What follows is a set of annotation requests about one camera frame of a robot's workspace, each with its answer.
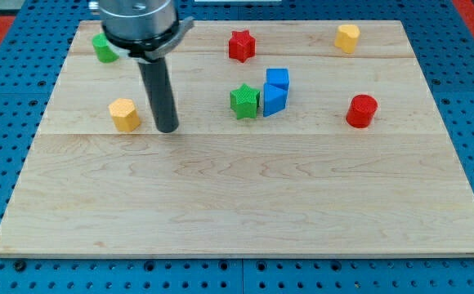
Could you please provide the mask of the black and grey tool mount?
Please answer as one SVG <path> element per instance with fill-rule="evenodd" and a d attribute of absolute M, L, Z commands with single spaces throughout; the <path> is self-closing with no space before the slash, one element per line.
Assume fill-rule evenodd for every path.
<path fill-rule="evenodd" d="M 194 26 L 195 18 L 189 16 L 184 20 L 176 21 L 171 28 L 163 33 L 141 40 L 129 40 L 115 36 L 104 24 L 101 28 L 110 50 L 119 57 L 133 58 L 142 63 L 152 63 L 173 51 Z"/>

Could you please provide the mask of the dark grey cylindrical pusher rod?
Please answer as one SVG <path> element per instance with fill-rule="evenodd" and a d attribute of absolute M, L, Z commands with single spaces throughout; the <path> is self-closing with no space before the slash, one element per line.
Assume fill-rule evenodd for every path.
<path fill-rule="evenodd" d="M 172 93 L 166 60 L 138 64 L 158 131 L 171 133 L 179 127 L 177 109 Z"/>

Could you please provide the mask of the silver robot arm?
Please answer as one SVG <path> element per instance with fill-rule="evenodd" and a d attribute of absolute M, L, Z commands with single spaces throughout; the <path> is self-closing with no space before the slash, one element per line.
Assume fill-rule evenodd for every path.
<path fill-rule="evenodd" d="M 95 0 L 88 9 L 100 17 L 110 49 L 138 63 L 157 130 L 175 131 L 179 120 L 166 55 L 194 28 L 195 18 L 182 20 L 173 0 Z"/>

